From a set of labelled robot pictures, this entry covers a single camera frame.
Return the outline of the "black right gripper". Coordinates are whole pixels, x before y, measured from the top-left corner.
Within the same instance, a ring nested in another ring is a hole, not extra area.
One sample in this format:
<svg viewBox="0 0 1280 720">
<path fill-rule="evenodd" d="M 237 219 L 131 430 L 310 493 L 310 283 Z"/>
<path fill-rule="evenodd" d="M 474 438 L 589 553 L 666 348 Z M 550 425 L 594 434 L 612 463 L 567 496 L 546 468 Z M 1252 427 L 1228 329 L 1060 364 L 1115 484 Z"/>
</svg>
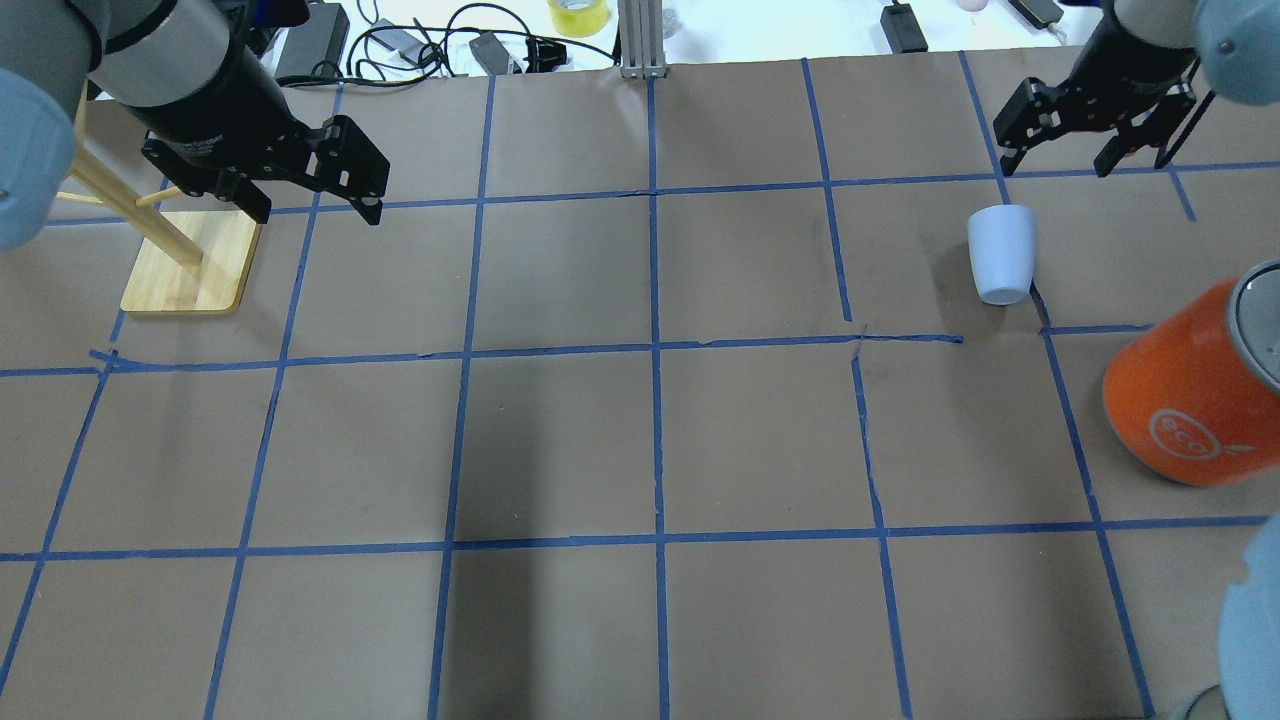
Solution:
<svg viewBox="0 0 1280 720">
<path fill-rule="evenodd" d="M 1012 176 L 1042 143 L 1108 129 L 1117 133 L 1094 158 L 1096 176 L 1110 176 L 1144 147 L 1157 149 L 1153 168 L 1164 169 L 1198 124 L 1194 67 L 1194 60 L 1153 67 L 1079 61 L 1061 86 L 1027 77 L 992 122 L 1002 176 Z"/>
</svg>

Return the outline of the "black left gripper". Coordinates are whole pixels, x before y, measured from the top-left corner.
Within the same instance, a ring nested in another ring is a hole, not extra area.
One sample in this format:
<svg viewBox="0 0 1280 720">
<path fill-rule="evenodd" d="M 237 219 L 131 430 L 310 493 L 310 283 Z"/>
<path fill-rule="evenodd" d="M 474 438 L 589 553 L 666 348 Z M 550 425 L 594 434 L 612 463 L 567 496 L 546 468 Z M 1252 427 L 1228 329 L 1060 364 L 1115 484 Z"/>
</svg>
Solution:
<svg viewBox="0 0 1280 720">
<path fill-rule="evenodd" d="M 212 195 L 266 224 L 273 201 L 256 184 L 287 182 L 342 197 L 380 224 L 390 161 L 351 117 L 317 132 L 287 108 L 143 108 L 141 120 L 150 132 L 142 154 L 183 193 Z"/>
</svg>

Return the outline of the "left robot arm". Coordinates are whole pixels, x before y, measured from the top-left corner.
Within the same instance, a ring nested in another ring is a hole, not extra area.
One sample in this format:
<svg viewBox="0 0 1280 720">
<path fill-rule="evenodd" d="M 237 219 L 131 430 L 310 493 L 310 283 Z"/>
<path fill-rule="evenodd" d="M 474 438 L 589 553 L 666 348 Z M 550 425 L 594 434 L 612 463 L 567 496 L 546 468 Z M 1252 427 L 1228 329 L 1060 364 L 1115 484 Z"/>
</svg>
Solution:
<svg viewBox="0 0 1280 720">
<path fill-rule="evenodd" d="M 143 155 L 182 193 L 210 193 L 266 222 L 279 181 L 381 219 L 390 163 L 344 115 L 311 128 L 253 46 L 294 28 L 308 1 L 5 1 L 1 37 L 1 245 L 44 228 L 78 146 L 83 87 L 143 124 Z"/>
</svg>

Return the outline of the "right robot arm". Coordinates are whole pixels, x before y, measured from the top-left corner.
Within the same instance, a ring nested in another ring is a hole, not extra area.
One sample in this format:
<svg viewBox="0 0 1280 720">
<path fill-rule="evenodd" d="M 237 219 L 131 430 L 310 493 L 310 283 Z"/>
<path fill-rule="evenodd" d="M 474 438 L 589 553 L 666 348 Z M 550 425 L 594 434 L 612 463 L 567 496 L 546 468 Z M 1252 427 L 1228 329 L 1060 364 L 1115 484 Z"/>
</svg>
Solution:
<svg viewBox="0 0 1280 720">
<path fill-rule="evenodd" d="M 1028 77 L 992 123 L 1000 169 L 1071 133 L 1105 133 L 1098 177 L 1142 149 L 1164 169 L 1216 97 L 1268 106 L 1279 96 L 1275 1 L 1103 1 L 1066 78 Z"/>
</svg>

